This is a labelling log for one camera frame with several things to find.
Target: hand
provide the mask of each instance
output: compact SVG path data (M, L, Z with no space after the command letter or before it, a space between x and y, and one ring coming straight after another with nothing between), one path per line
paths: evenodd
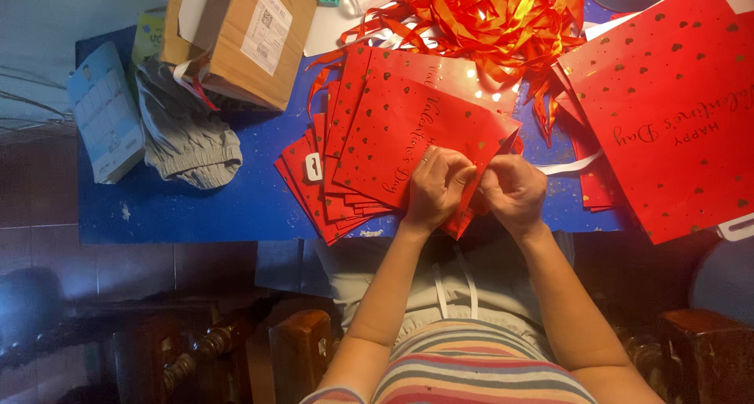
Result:
M401 225L429 236L453 214L475 172L464 154L430 145L411 174L409 211Z
M547 176L520 155L495 156L479 186L495 217L516 241L542 232Z

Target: blue table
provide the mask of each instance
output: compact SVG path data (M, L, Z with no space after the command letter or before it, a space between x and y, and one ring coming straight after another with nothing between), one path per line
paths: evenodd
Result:
M610 12L591 0L585 18L602 23ZM121 56L130 54L134 31L125 29L77 43L77 65L100 44L114 40ZM214 190L198 190L183 181L165 182L154 168L139 164L117 185L96 185L89 157L79 144L79 234L82 243L195 243L242 240L310 239L315 229L287 191L273 167L280 150L300 138L310 121L306 113L309 87L317 70L304 72L314 57L303 58L288 109L280 113L223 114L240 139L243 165L233 181ZM525 95L522 88L520 98ZM323 108L323 92L312 101L312 112ZM524 156L534 164L575 160L568 135L556 128L547 149L531 103L516 103L514 114L523 123ZM628 227L627 213L584 211L578 175L550 179L544 220L553 230L585 232ZM375 218L351 232L392 235L399 218Z

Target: gray cloth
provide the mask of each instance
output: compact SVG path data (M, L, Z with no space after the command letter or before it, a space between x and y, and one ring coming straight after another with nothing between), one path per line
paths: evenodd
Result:
M139 65L136 78L147 166L163 180L182 178L199 189L230 182L243 163L230 126L175 82L156 57Z
M555 241L573 266L573 235L554 232ZM333 288L335 304L343 314L347 330L366 288L387 253L392 238L344 238L332 246L314 241L317 255ZM542 327L542 314L525 260L512 238L501 236L490 243L464 252L466 265L476 283L479 320L516 332L552 361L552 350ZM470 317L470 289L455 256L437 261L434 256L419 258L406 303L401 331L396 343L412 332L442 319L432 264L439 263L443 289L451 318Z

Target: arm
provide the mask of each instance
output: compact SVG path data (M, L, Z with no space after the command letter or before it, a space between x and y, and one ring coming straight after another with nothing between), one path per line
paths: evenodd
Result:
M631 364L542 221L547 177L517 155L495 157L480 186L516 240L560 365L598 402L662 402Z
M359 303L319 388L342 385L367 401L377 388L406 313L419 253L450 216L476 167L462 154L431 145L411 179L408 213Z

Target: cardboard box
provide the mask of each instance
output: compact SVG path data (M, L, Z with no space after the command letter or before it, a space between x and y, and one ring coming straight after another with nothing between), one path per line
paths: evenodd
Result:
M170 0L161 59L205 89L285 110L315 0Z

